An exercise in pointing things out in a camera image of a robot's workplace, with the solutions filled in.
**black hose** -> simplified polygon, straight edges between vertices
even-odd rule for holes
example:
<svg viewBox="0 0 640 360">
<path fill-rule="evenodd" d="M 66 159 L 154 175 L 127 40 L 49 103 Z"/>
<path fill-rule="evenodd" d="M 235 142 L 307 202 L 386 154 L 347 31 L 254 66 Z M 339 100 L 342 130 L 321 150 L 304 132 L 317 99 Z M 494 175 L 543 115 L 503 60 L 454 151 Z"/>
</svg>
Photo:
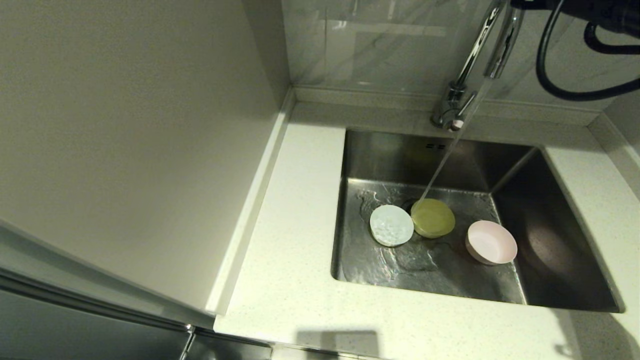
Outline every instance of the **black hose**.
<svg viewBox="0 0 640 360">
<path fill-rule="evenodd" d="M 602 100 L 607 99 L 609 97 L 614 97 L 618 95 L 622 95 L 628 92 L 632 92 L 634 90 L 640 89 L 640 79 L 635 79 L 629 81 L 628 83 L 624 83 L 618 86 L 612 86 L 610 88 L 595 90 L 589 92 L 571 92 L 564 89 L 561 89 L 555 86 L 551 80 L 547 77 L 547 70 L 545 67 L 545 58 L 547 57 L 547 48 L 549 45 L 549 38 L 551 37 L 551 32 L 556 25 L 556 21 L 558 19 L 558 15 L 560 15 L 560 9 L 564 4 L 564 0 L 560 0 L 556 5 L 556 8 L 551 12 L 551 16 L 547 21 L 547 25 L 545 26 L 545 30 L 542 33 L 542 39 L 540 39 L 540 46 L 538 47 L 538 56 L 536 58 L 536 75 L 538 76 L 538 81 L 540 85 L 551 95 L 559 97 L 560 99 L 569 100 L 569 101 L 594 101 L 594 100 Z"/>
<path fill-rule="evenodd" d="M 607 45 L 596 36 L 597 25 L 590 22 L 584 28 L 584 43 L 594 51 L 602 54 L 640 55 L 640 45 Z"/>
</svg>

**yellow bowl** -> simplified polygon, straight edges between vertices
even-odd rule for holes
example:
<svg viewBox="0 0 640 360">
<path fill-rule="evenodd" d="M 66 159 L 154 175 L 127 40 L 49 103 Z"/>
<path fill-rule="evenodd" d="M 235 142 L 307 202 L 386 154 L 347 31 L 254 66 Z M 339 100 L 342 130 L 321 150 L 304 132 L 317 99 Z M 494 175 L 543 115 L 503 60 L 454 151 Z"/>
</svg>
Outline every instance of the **yellow bowl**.
<svg viewBox="0 0 640 360">
<path fill-rule="evenodd" d="M 449 207 L 436 199 L 418 200 L 411 207 L 415 232 L 435 239 L 449 234 L 456 226 L 456 218 Z"/>
</svg>

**white countertop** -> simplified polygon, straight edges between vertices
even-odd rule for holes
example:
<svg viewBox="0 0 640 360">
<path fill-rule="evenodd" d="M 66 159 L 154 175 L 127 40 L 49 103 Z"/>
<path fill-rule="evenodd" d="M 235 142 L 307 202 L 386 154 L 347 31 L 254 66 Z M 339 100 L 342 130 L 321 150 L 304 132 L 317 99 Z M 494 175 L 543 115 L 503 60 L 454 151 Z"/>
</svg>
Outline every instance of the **white countertop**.
<svg viewBox="0 0 640 360">
<path fill-rule="evenodd" d="M 625 312 L 507 304 L 335 280 L 346 127 L 436 134 L 419 111 L 296 105 L 225 316 L 214 330 L 385 359 L 640 356 L 640 203 L 582 126 L 477 117 L 465 138 L 540 146 L 592 235 Z"/>
</svg>

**white bowl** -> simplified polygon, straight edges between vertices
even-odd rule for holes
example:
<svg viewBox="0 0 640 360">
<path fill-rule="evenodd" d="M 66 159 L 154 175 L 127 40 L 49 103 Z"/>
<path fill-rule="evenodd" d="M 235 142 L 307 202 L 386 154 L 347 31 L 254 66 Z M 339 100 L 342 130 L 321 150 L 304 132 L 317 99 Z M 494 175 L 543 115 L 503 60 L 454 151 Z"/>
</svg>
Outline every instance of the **white bowl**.
<svg viewBox="0 0 640 360">
<path fill-rule="evenodd" d="M 510 263 L 518 254 L 513 235 L 492 221 L 480 220 L 471 224 L 466 244 L 469 254 L 487 265 Z"/>
<path fill-rule="evenodd" d="M 384 246 L 406 243 L 413 235 L 413 220 L 405 210 L 393 205 L 382 205 L 371 213 L 371 234 Z"/>
</svg>

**wet sink surface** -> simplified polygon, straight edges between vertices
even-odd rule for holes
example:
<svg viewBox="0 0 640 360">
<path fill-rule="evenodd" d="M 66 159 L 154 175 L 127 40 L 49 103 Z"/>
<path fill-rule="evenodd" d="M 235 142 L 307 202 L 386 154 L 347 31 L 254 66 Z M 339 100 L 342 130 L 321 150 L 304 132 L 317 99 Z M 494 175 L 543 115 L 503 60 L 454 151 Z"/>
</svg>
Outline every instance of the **wet sink surface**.
<svg viewBox="0 0 640 360">
<path fill-rule="evenodd" d="M 373 209 L 409 210 L 451 140 L 348 131 L 332 275 L 341 281 L 475 299 L 617 312 L 596 253 L 540 151 L 462 140 L 428 197 L 456 216 L 454 231 L 384 247 L 369 231 Z M 518 243 L 512 263 L 486 266 L 465 248 L 470 224 L 501 223 Z"/>
</svg>

